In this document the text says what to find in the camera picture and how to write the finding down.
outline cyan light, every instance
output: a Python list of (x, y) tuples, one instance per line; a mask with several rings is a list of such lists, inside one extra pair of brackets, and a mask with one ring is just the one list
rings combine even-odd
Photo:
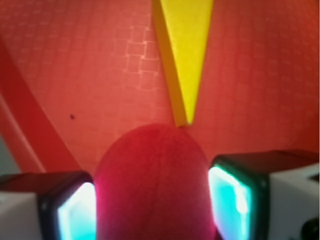
[(214, 222), (226, 240), (250, 237), (250, 188), (219, 166), (209, 170), (209, 187)]
[(58, 208), (61, 240), (96, 239), (96, 191), (86, 182)]

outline grid pattern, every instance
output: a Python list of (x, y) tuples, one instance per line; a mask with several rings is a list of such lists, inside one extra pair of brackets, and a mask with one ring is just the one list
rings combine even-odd
[[(89, 172), (125, 132), (174, 124), (150, 0), (2, 0), (0, 36)], [(215, 0), (195, 120), (183, 129), (209, 161), (318, 152), (319, 3)]]

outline yellow triangle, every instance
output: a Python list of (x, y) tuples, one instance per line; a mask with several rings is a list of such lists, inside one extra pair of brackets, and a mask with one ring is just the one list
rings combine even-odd
[(196, 111), (213, 0), (152, 0), (152, 17), (176, 126)]

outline orange background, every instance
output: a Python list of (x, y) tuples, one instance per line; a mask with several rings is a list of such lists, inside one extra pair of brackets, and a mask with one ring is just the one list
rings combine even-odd
[[(125, 132), (174, 124), (150, 0), (1, 0), (0, 38), (0, 130), (23, 171), (93, 174)], [(215, 0), (182, 129), (208, 161), (319, 152), (319, 2)]]

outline black component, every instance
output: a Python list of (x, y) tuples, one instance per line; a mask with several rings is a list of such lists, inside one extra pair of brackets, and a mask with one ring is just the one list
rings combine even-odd
[(0, 191), (35, 193), (43, 239), (59, 240), (57, 210), (86, 182), (93, 179), (85, 171), (4, 175), (0, 177)]
[(270, 173), (301, 168), (319, 162), (319, 154), (304, 150), (223, 154), (211, 166), (219, 166), (252, 189), (250, 239), (268, 238), (270, 214)]
[(311, 180), (319, 183), (319, 174), (309, 177)]
[(307, 221), (301, 229), (302, 240), (319, 240), (319, 218)]

